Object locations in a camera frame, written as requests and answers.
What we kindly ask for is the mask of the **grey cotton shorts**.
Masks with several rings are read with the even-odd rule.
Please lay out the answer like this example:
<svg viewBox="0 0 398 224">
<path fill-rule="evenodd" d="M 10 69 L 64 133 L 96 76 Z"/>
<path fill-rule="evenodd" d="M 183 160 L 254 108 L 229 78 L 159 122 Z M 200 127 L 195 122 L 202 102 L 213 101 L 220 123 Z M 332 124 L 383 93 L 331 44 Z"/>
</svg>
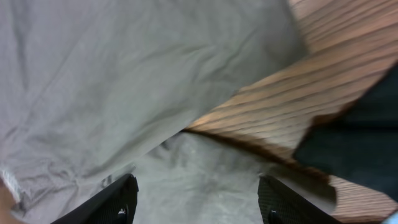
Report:
<svg viewBox="0 0 398 224">
<path fill-rule="evenodd" d="M 266 175 L 333 187 L 187 126 L 307 50 L 286 1 L 1 2 L 1 222 L 51 223 L 123 174 L 135 223 L 260 223 Z"/>
</svg>

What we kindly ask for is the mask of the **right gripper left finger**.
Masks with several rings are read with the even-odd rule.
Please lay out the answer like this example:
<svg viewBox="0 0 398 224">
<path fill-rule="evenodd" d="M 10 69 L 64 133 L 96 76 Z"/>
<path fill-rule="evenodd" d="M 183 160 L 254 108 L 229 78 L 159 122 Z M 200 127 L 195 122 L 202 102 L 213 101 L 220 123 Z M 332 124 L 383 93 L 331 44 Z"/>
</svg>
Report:
<svg viewBox="0 0 398 224">
<path fill-rule="evenodd" d="M 125 174 L 52 224 L 132 224 L 138 191 L 136 178 Z"/>
</svg>

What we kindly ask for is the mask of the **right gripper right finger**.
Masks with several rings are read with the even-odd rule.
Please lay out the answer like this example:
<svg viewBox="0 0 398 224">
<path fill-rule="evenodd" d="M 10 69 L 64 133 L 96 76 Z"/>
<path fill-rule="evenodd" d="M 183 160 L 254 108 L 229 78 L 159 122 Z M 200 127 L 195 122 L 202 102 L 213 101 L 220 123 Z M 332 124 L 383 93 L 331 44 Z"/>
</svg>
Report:
<svg viewBox="0 0 398 224">
<path fill-rule="evenodd" d="M 340 224 L 269 175 L 260 178 L 257 193 L 264 224 Z"/>
</svg>

